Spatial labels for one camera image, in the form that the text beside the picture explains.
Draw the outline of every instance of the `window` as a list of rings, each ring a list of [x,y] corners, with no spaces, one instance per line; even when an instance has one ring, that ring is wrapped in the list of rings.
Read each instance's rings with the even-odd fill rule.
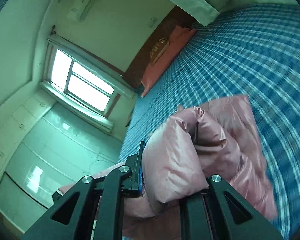
[[[116,94],[109,84],[59,49],[49,79],[66,95],[101,115],[107,113]]]

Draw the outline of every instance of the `air conditioner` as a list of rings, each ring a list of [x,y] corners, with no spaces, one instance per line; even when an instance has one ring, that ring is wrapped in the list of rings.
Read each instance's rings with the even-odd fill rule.
[[[68,13],[68,18],[77,22],[83,21],[94,1],[95,0],[75,0],[70,12]]]

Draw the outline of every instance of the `window pane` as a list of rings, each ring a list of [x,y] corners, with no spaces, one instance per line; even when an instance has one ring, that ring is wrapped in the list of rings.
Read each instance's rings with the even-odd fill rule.
[[[100,111],[104,111],[110,99],[74,75],[70,77],[68,90]]]
[[[97,87],[101,88],[103,91],[112,95],[114,89],[104,82],[102,79],[98,78],[94,74],[92,74],[89,70],[86,70],[84,67],[79,65],[77,62],[74,62],[72,71],[77,73],[79,76],[82,76],[84,79],[88,80],[92,84],[96,85]]]
[[[57,50],[56,58],[53,63],[51,81],[58,87],[65,89],[67,76],[72,59],[64,54],[61,50]]]

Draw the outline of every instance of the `blue plaid bedsheet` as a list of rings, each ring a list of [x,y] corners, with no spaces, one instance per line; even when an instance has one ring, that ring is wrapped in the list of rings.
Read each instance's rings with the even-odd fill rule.
[[[300,225],[300,8],[253,5],[194,27],[196,35],[138,98],[120,161],[178,104],[248,94],[278,207],[272,223],[288,239]]]

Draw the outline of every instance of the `red pillow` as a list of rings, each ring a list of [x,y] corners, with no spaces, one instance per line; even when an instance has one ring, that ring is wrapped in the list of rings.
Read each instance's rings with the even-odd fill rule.
[[[142,93],[142,97],[144,97],[155,85],[158,79],[170,66],[171,62],[175,59],[179,52],[187,45],[189,40],[194,36],[196,31],[196,29],[190,30],[188,28],[176,26],[176,28],[170,35],[170,45],[168,46],[166,51],[162,54],[162,56],[157,60],[157,62],[154,65],[149,63],[146,68],[146,71],[143,74],[141,83],[145,87],[145,91]]]

